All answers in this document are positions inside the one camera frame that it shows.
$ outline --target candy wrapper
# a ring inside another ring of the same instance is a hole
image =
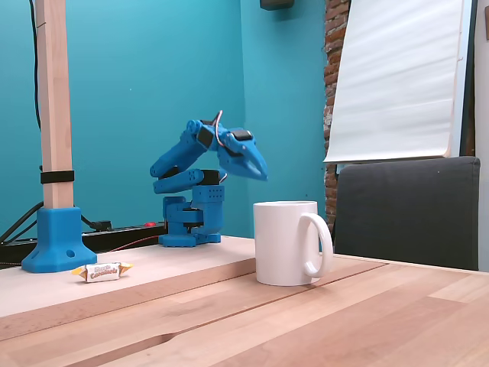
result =
[[[79,275],[87,283],[96,281],[116,281],[121,275],[132,268],[133,264],[126,262],[111,262],[108,264],[84,265],[71,271],[71,274]]]

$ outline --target chair backrest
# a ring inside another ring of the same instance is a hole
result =
[[[346,167],[338,179],[335,251],[478,270],[480,166],[459,157]]]

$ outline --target white mug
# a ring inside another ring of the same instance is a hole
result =
[[[315,201],[256,203],[253,212],[257,280],[260,283],[311,284],[331,270],[331,235],[325,221],[317,215]],[[319,255],[318,234],[322,256]]]

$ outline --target power strip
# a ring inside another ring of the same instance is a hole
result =
[[[154,226],[134,226],[117,228],[107,232],[89,232],[82,234],[86,247],[95,253],[107,252],[127,243],[146,239],[154,235],[164,235],[167,228],[164,223],[155,223]],[[37,239],[22,239],[8,245],[0,246],[0,262],[20,263],[36,247]],[[148,239],[128,248],[136,248],[157,244],[157,239]],[[10,265],[0,264],[0,269],[9,268]]]

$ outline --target teal wall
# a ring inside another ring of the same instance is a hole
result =
[[[241,0],[244,109],[270,179],[249,181],[249,200],[314,200],[324,217],[325,0],[280,11],[258,3]]]
[[[186,122],[219,109],[224,125],[245,122],[239,2],[66,3],[75,203],[114,226],[161,220],[149,167]],[[28,1],[2,0],[0,14],[0,157],[11,177],[0,183],[3,232],[42,200],[42,188]],[[217,159],[207,154],[199,167],[218,167]],[[245,185],[228,180],[224,232],[249,232],[239,224]]]
[[[219,109],[257,136],[270,171],[268,183],[227,179],[223,232],[252,235],[257,201],[316,200],[324,214],[324,0],[273,12],[258,0],[84,0],[66,12],[75,204],[87,217],[161,220],[149,167],[187,120]],[[2,0],[0,14],[3,232],[42,187],[28,1]],[[196,164],[217,166],[212,154]]]

